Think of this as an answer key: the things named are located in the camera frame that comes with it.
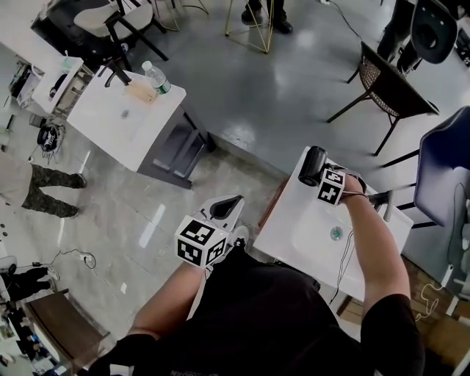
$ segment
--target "white device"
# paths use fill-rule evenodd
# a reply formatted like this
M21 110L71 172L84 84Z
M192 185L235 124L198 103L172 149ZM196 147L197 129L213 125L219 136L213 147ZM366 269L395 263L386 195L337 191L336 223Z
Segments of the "white device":
M345 179L346 174L342 171L333 171L325 168L322 180L320 181L317 199L332 206L338 205L344 191Z
M224 254L245 199L224 195L207 200L193 216L185 216L175 232L175 254L204 268Z

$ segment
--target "white desk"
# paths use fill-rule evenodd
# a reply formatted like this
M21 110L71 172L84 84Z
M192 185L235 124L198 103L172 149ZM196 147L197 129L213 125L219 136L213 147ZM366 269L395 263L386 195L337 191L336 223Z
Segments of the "white desk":
M148 84L140 74L128 71L126 74L132 80ZM186 91L173 85L170 92L147 104L125 93L118 77L105 87L111 75L112 71L106 69L101 77L98 74L93 77L70 112L69 124L128 169L190 188L187 177L200 152L205 146L211 148L211 140L186 103ZM186 128L181 125L183 119ZM175 141L168 146L167 141L177 126L179 143ZM173 151L169 160L159 162L159 157L165 159ZM185 164L184 158L191 151L194 160ZM178 168L181 164L184 171Z
M308 148L302 153L282 195L267 219L254 247L277 260L298 269L320 283L336 288L339 266L352 229L345 205L329 206L317 200L318 188L309 187L298 180L300 168ZM375 193L368 187L368 193ZM386 206L379 214L383 216ZM388 228L392 232L399 252L402 252L413 221L394 208ZM339 226L343 230L340 240L332 240L330 231ZM354 240L347 254L346 272L340 291L364 301L364 277L359 267Z

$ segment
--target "water bottle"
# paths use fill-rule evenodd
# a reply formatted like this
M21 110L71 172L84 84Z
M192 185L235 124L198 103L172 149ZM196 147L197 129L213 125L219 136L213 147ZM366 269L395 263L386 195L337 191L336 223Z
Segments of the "water bottle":
M145 71L145 75L149 78L152 88L158 94L166 94L171 89L171 83L168 82L165 74L159 70L157 67L154 67L151 62L147 61L142 64L142 68Z

